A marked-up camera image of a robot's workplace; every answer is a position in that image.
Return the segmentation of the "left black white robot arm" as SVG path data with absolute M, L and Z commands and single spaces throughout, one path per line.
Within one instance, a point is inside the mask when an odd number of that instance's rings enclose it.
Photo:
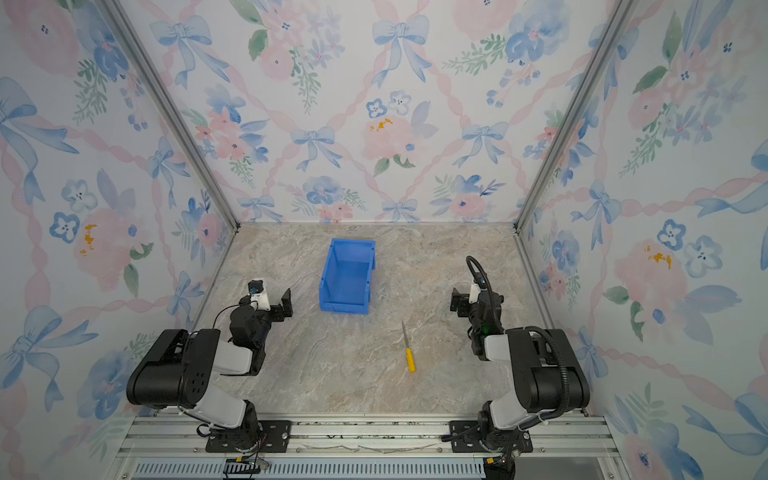
M 207 436 L 246 450 L 265 437 L 252 402 L 239 399 L 213 383 L 215 376 L 255 377 L 266 359 L 267 337 L 275 323 L 293 315 L 292 292 L 272 304 L 264 281 L 248 283 L 230 314 L 230 338 L 218 328 L 164 330 L 129 377 L 127 400 L 152 409 L 176 407 L 208 427 Z

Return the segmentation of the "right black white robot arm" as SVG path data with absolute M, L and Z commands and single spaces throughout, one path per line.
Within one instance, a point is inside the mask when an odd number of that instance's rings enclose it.
M 532 450 L 528 431 L 591 400 L 586 374 L 561 329 L 538 326 L 505 329 L 500 321 L 504 297 L 473 285 L 468 293 L 453 290 L 450 310 L 469 320 L 472 353 L 485 362 L 511 367 L 512 387 L 486 402 L 477 421 L 450 423 L 443 439 L 454 452 L 500 453 L 505 447 Z

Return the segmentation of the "yellow handled screwdriver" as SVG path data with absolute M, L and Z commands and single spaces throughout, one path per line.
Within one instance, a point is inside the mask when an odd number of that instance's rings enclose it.
M 403 341 L 405 344 L 405 354 L 406 354 L 408 371 L 410 373 L 415 373 L 416 372 L 415 358 L 414 358 L 413 350 L 411 348 L 411 344 L 408 338 L 408 333 L 406 331 L 405 324 L 402 323 L 401 327 L 402 327 Z

